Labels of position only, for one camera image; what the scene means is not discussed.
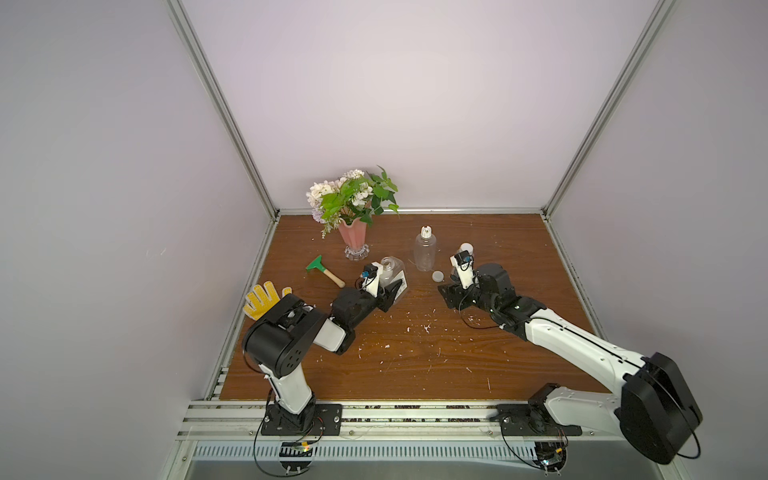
bouquet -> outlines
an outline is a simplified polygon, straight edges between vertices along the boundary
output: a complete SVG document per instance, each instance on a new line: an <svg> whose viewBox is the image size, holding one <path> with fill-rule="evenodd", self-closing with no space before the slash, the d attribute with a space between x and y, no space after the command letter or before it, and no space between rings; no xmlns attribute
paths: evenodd
<svg viewBox="0 0 768 480"><path fill-rule="evenodd" d="M380 215L384 211L383 202L389 202L386 208L397 213L397 185L387 177L383 168L381 171L379 176L350 170L336 181L326 180L310 188L307 201L312 206L312 217L323 225L323 238L341 222L352 225L359 218L373 223L371 215Z"/></svg>

glove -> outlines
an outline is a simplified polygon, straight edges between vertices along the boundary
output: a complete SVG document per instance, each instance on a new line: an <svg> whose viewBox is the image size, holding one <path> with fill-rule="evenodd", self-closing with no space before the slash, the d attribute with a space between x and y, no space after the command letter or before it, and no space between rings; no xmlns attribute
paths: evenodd
<svg viewBox="0 0 768 480"><path fill-rule="evenodd" d="M283 296L292 293L293 289L289 286L283 289ZM248 292L245 296L245 306L243 312L251 319L258 320L270 308L275 306L280 299L277 297L277 291L272 282L264 282L264 288L257 284L253 286L253 292Z"/></svg>

wooden tabletop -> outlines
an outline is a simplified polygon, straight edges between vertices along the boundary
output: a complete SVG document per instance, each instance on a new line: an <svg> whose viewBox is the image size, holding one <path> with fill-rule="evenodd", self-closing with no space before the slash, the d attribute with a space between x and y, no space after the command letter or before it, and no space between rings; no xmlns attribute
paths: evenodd
<svg viewBox="0 0 768 480"><path fill-rule="evenodd" d="M406 264L409 288L387 313L376 310L357 327L357 338L342 356L313 346L302 365L307 383L323 401L374 399L526 400L547 382L594 392L607 390L554 353L500 329L470 329L445 306L432 272L413 264L413 244L430 225L438 241L435 268L446 279L449 257L463 242L475 247L475 268L500 263L519 295L531 296L566 320L591 331L568 275L538 215L382 215L368 228L370 255L347 260L338 232L324 240L309 216L285 216L277 226L260 283L279 292L291 286L305 302L330 311L339 288L320 271L306 271L317 255L348 285L363 265L394 256ZM476 326L492 326L475 307L464 310ZM265 399L268 382L248 369L241 356L246 318L221 399Z"/></svg>

aluminum frame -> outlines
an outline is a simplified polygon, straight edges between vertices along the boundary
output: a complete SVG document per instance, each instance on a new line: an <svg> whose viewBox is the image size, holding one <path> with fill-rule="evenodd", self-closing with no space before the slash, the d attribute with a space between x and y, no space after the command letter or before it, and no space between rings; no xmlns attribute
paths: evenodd
<svg viewBox="0 0 768 480"><path fill-rule="evenodd" d="M240 133L240 128L237 126L237 122L232 115L227 99L221 91L221 86L219 86L216 75L214 74L203 50L203 46L200 44L200 39L197 37L197 34L190 23L189 15L184 8L184 4L181 0L166 0L166 5L168 7L170 19L174 23L174 27L176 28L179 37L184 42L184 47L187 49L187 53L192 60L195 70L197 70L197 74L200 76L200 81L202 81L205 90L208 92L211 101L214 103L214 107L221 117L224 127L227 129L227 133L237 149L237 153L240 156L240 160L243 162L243 166L248 173L253 188L255 188L256 192L259 194L259 198L264 205L264 209L269 214L270 219L275 221L277 219L277 208L270 197L270 193L266 189L266 185L256 168L256 164L253 162L253 157L248 150L243 134Z"/></svg>
<svg viewBox="0 0 768 480"><path fill-rule="evenodd" d="M275 236L275 231L277 230L277 224L279 222L280 214L277 214L275 220L271 221L267 227L264 238L261 241L261 245L259 245L259 251L256 255L256 259L253 262L253 267L251 268L250 275L248 276L248 281L243 288L242 295L240 295L240 303L237 304L237 311L235 312L235 316L232 319L232 323L230 324L230 329L229 332L227 332L227 337L224 340L224 344L221 347L219 358L216 361L216 369L211 375L210 380L208 380L208 385L205 389L206 399L210 400L214 396L217 396L217 389L219 392L221 391L220 384L223 384L222 374L226 375L226 371L224 371L224 369L230 365L232 352L234 351L235 345L237 344L237 337L240 335L240 329L243 326L243 321L245 321L245 314L243 313L243 310L240 308L240 306L245 304L246 294L248 294L250 289L259 278L259 275L261 274L261 269L264 267L264 261L266 260L266 255L270 251L270 245L272 245L272 239Z"/></svg>
<svg viewBox="0 0 768 480"><path fill-rule="evenodd" d="M587 130L584 140L581 141L581 144L576 150L576 155L574 155L573 160L571 160L571 163L568 165L565 175L560 180L557 188L554 189L552 197L542 208L546 218L550 218L555 209L557 209L566 190L571 185L576 173L584 163L584 159L589 155L589 152L597 142L600 133L611 119L611 115L621 101L621 97L624 96L624 92L627 90L627 86L637 72L637 68L642 63L646 53L650 50L650 46L656 39L656 35L669 17L675 1L676 0L659 0L656 7L654 7L648 22L645 24L642 33L640 33L639 39L632 48L629 58L619 72L618 78L614 82L613 87L611 87L611 91L608 92L608 96L603 101L597 116L592 121L592 125L590 125L589 130Z"/></svg>
<svg viewBox="0 0 768 480"><path fill-rule="evenodd" d="M536 214L542 212L540 207L400 207L399 214ZM394 214L391 210L384 210L384 214ZM311 208L283 208L282 215L311 215Z"/></svg>
<svg viewBox="0 0 768 480"><path fill-rule="evenodd" d="M266 189L259 171L253 161L253 157L248 150L243 135L234 120L233 114L229 108L226 98L221 91L218 81L211 69L207 57L200 45L200 41L195 34L186 9L181 0L166 0L169 8L169 15L174 23L174 27L184 42L190 58L193 62L200 79L210 95L217 113L234 143L243 166L246 168L252 185L256 189L265 210L267 211L271 224L268 227L266 235L260 246L257 258L254 261L253 269L249 277L248 284L243 291L244 301L247 289L258 277L263 261L269 250L275 229L280 221L281 215L301 215L309 214L310 209L282 209L275 207L269 192ZM576 154L574 155L565 175L558 184L551 199L542 207L503 207L503 208L448 208L448 207L413 207L401 208L401 214L540 214L545 222L550 236L555 244L563 264L566 266L571 283L574 285L576 293L581 301L584 311L594 329L595 333L604 338L604 331L594 314L594 309L586 296L583 285L578 279L575 269L568 259L562 242L554 230L549 219L560 204L562 197L570 186L573 178L579 168L588 156L591 148L599 137L605 125L610 120L616 106L629 82L635 75L644 56L648 52L657 33L667 20L669 13L674 6L675 0L660 0L655 6L641 36L637 40L629 59L624 64L621 72L614 83L611 91L601 105L598 115L593 120L584 140L581 142ZM223 345L217 369L209 381L207 389L208 399L215 396L217 385L226 378L227 366L229 365L232 351L237 342L237 334L243 323L243 314L238 310L233 319L230 331L227 334L227 340ZM452 439L464 439L477 442L487 442L494 440L500 435L500 429L495 422L487 422L488 414L494 409L493 405L505 401L479 401L479 402L425 402L425 401L362 401L362 402L342 402L344 405L344 418L342 421L342 431L346 432L346 439L379 439L379 440L433 440L436 436L441 438L449 437ZM419 406L418 409L397 409L395 406ZM449 406L468 406L469 408L447 408ZM263 402L223 402L223 401L196 401L191 402L185 415L184 426L180 430L174 447L170 452L168 460L161 471L159 478L165 480L172 478L182 479L186 476L187 470L191 464L191 458L197 448L198 439L227 439L242 440L251 437L253 430L258 426L258 422L263 418ZM347 413L355 415L346 417ZM460 419L472 419L471 422L459 421ZM366 429L366 431L355 431L355 428ZM588 429L578 440L617 440L618 437L605 434L604 432L592 432ZM680 459L676 458L670 465L659 465L660 473L664 478L670 480L688 480L685 467Z"/></svg>

plastic bottle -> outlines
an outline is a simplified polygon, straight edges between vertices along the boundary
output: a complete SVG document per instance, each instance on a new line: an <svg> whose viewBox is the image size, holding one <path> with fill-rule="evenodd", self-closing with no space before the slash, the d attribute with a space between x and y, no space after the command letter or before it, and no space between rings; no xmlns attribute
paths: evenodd
<svg viewBox="0 0 768 480"><path fill-rule="evenodd" d="M435 267L435 255L437 253L437 238L432 235L432 227L422 227L422 232L416 235L413 246L413 259L416 268L422 272L429 272Z"/></svg>
<svg viewBox="0 0 768 480"><path fill-rule="evenodd" d="M402 298L402 295L408 289L408 283L406 282L406 265L397 257L384 257L382 258L383 271L379 274L379 286L385 287L395 281L398 276L402 277L402 286L398 290L397 297L394 303L398 303Z"/></svg>

